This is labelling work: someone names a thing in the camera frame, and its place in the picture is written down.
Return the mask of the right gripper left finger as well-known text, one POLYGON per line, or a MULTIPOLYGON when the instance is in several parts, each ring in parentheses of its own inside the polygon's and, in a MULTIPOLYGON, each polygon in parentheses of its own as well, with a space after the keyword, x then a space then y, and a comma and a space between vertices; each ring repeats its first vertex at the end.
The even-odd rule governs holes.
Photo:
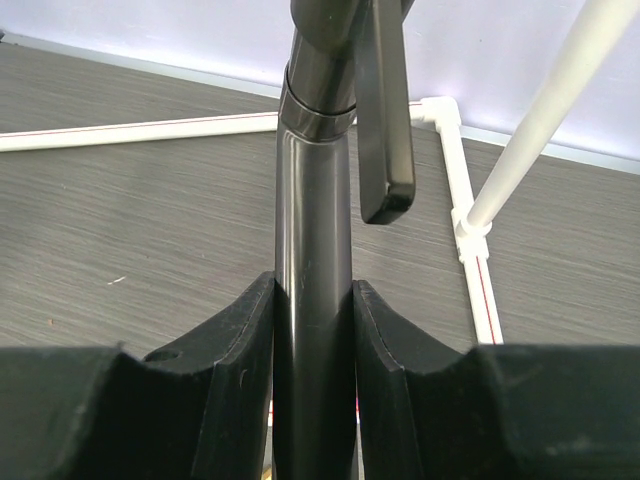
POLYGON ((137 359, 119 347, 1 352, 5 479, 257 479, 274 278, 137 359))

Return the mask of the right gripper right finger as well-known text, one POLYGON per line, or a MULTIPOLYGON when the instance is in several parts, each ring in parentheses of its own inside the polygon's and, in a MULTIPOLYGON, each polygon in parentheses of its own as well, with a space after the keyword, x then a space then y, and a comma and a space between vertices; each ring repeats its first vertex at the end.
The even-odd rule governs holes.
POLYGON ((478 345, 459 353, 353 287, 369 479, 635 479, 639 350, 478 345))

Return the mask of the dark metal long faucet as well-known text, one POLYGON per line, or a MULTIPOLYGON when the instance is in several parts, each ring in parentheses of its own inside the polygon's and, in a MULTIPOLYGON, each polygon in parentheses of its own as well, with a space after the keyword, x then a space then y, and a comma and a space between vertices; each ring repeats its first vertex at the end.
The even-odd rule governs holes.
POLYGON ((273 475, 357 475, 350 169, 364 222, 416 194, 408 1, 295 1, 276 137, 273 475))

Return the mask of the white PVC pipe frame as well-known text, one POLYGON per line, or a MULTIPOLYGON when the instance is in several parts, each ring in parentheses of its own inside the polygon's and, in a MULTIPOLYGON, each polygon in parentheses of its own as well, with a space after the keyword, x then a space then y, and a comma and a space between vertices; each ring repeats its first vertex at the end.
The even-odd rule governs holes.
MULTIPOLYGON (((487 264, 486 236, 491 222, 638 13, 636 1, 584 4, 547 80, 478 196, 471 189, 457 102, 440 96, 409 105, 412 120, 433 124, 441 138, 454 238, 466 275, 476 338, 481 344, 504 341, 487 264)), ((1 137, 1 149, 13 152, 269 132, 276 128, 276 117, 274 112, 264 112, 6 133, 1 137)))

